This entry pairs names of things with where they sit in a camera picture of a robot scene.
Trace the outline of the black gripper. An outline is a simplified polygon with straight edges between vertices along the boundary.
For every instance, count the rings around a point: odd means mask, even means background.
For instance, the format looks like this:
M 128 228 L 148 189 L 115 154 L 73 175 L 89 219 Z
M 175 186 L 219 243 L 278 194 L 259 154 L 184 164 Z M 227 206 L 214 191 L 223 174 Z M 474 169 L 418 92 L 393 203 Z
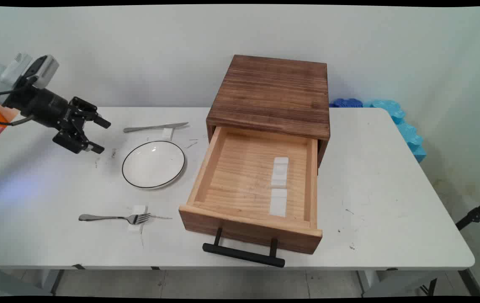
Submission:
M 47 89 L 27 88 L 9 94 L 3 106 L 17 109 L 23 117 L 43 126 L 55 128 L 58 132 L 53 142 L 75 154 L 83 150 L 97 154 L 104 151 L 103 146 L 88 139 L 83 129 L 86 121 L 105 129 L 111 123 L 99 115 L 97 106 L 82 98 L 67 101 Z

